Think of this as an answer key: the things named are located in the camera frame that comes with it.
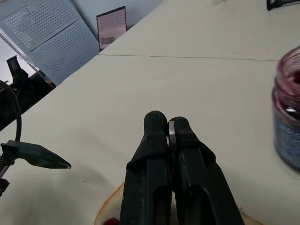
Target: white table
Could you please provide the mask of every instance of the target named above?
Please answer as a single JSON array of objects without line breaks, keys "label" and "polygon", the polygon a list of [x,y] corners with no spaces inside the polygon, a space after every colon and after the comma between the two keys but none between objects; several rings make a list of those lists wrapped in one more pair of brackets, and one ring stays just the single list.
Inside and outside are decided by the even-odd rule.
[{"label": "white table", "polygon": [[300,5],[164,0],[101,54],[278,60],[299,45]]},{"label": "white table", "polygon": [[[216,154],[236,202],[268,225],[298,225],[299,177],[272,144],[270,91],[276,62],[97,56],[23,115],[21,140],[71,170],[8,170],[0,224],[92,224],[125,177],[152,110],[188,118]],[[0,133],[14,138],[15,123]]]}]

